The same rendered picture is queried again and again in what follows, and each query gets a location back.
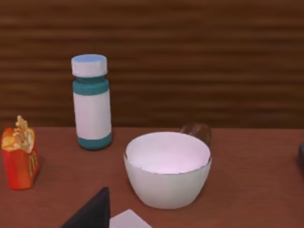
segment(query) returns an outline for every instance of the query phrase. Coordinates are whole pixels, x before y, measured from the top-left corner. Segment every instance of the pill bottle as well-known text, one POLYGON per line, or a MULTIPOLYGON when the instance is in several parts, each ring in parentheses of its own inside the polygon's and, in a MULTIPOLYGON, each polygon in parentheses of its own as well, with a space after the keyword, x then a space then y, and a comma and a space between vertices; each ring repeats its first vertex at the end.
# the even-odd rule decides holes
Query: pill bottle
POLYGON ((78 144, 87 150, 105 148, 112 140, 107 59, 96 54, 72 58, 73 98, 78 144))

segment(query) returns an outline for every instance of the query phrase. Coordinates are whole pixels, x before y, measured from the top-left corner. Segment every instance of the blank bottle label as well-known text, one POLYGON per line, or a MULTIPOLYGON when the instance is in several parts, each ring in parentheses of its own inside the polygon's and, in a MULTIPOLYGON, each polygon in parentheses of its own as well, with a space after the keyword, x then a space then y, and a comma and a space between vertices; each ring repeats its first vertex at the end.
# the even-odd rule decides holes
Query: blank bottle label
POLYGON ((111 133, 110 91, 93 96, 73 93, 76 132, 79 138, 102 139, 111 133))

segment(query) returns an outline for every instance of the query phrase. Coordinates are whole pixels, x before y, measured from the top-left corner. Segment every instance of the bowl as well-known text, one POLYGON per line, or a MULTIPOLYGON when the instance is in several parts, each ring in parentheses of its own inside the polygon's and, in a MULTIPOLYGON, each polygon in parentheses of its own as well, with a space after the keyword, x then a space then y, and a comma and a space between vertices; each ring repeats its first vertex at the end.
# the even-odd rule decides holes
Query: bowl
POLYGON ((210 149, 203 141, 176 132, 141 135, 129 142, 123 158, 136 195, 158 209, 191 204, 211 166, 210 149))

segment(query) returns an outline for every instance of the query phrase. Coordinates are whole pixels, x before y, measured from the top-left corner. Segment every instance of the table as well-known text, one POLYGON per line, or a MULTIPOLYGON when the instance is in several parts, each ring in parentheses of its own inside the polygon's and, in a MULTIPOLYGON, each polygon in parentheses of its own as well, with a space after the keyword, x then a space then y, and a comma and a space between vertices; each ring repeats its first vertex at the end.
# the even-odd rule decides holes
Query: table
POLYGON ((153 228, 304 227, 304 175, 296 162, 303 130, 214 129, 207 183, 193 204, 177 210, 142 204, 124 169, 127 143, 158 130, 114 128, 110 147, 87 152, 74 128, 37 128, 44 162, 32 189, 10 190, 0 161, 0 226, 59 228, 108 186, 111 216, 132 209, 153 228))

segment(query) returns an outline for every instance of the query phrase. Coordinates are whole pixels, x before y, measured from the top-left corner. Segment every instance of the brown wooden background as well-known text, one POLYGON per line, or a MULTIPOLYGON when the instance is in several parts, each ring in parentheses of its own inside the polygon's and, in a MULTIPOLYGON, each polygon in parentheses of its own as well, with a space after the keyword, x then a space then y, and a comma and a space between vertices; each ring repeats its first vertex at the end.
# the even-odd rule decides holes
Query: brown wooden background
POLYGON ((115 126, 304 127, 301 0, 2 0, 0 125, 74 124, 70 59, 108 57, 115 126))

